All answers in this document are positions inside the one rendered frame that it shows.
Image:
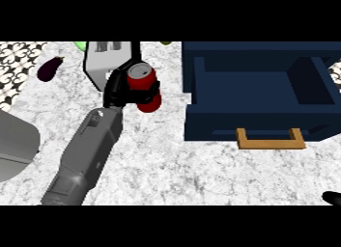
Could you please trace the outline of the white toaster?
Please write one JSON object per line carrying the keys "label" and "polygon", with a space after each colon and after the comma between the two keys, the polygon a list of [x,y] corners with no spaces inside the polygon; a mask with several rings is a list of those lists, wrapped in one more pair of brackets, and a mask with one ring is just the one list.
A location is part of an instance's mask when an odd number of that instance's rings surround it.
{"label": "white toaster", "polygon": [[102,92],[107,86],[107,73],[115,70],[132,57],[129,41],[89,41],[86,43],[83,70]]}

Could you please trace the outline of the dark blue cabinet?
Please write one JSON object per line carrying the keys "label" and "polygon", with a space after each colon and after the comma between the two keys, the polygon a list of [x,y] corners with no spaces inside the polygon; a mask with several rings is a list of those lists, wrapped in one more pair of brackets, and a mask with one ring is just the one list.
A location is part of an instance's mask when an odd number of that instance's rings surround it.
{"label": "dark blue cabinet", "polygon": [[295,111],[341,105],[328,68],[341,41],[185,41],[183,91],[192,106]]}

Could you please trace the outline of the red can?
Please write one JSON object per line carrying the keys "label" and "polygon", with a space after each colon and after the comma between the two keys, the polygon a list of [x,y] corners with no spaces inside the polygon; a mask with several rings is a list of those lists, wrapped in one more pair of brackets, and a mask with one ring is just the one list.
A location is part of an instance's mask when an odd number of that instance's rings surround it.
{"label": "red can", "polygon": [[127,83],[132,91],[148,95],[137,103],[139,110],[145,113],[154,112],[161,104],[161,95],[155,71],[148,63],[139,63],[129,68]]}

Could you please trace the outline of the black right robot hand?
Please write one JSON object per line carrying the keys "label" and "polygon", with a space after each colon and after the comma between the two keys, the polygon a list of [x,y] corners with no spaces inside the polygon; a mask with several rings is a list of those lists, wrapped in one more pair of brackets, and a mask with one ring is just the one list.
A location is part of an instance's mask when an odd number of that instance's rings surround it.
{"label": "black right robot hand", "polygon": [[341,193],[334,191],[325,191],[322,193],[322,199],[334,206],[341,206]]}

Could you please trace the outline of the dark blue drawer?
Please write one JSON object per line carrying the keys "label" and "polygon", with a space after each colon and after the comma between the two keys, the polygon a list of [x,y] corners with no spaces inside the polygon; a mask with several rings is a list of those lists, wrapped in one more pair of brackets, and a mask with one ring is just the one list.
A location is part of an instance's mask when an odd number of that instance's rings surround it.
{"label": "dark blue drawer", "polygon": [[320,58],[284,71],[208,71],[202,58],[194,68],[188,141],[232,141],[239,128],[251,139],[285,139],[291,128],[307,141],[341,133],[341,95]]}

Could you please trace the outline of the grey rounded appliance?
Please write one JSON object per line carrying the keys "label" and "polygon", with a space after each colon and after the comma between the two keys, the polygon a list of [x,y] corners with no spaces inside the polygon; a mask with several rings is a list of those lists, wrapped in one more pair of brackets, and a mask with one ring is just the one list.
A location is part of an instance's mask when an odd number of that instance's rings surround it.
{"label": "grey rounded appliance", "polygon": [[39,146],[36,126],[0,110],[0,182],[14,178],[25,169]]}

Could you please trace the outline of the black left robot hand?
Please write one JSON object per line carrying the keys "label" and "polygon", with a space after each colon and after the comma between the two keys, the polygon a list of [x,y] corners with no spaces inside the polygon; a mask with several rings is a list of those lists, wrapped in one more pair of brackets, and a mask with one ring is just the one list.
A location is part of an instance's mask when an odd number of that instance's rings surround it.
{"label": "black left robot hand", "polygon": [[137,94],[130,90],[127,83],[127,70],[129,68],[143,63],[139,59],[130,59],[111,73],[107,80],[105,94],[104,94],[104,107],[111,106],[124,107],[127,103],[139,103],[148,97],[145,94]]}

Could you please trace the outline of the purple eggplant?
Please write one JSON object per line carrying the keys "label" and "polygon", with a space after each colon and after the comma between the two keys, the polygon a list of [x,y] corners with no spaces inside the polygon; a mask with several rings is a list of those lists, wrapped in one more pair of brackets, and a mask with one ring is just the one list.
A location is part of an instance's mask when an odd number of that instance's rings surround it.
{"label": "purple eggplant", "polygon": [[40,81],[49,82],[53,79],[62,62],[64,58],[55,57],[42,65],[42,67],[37,70],[37,78]]}

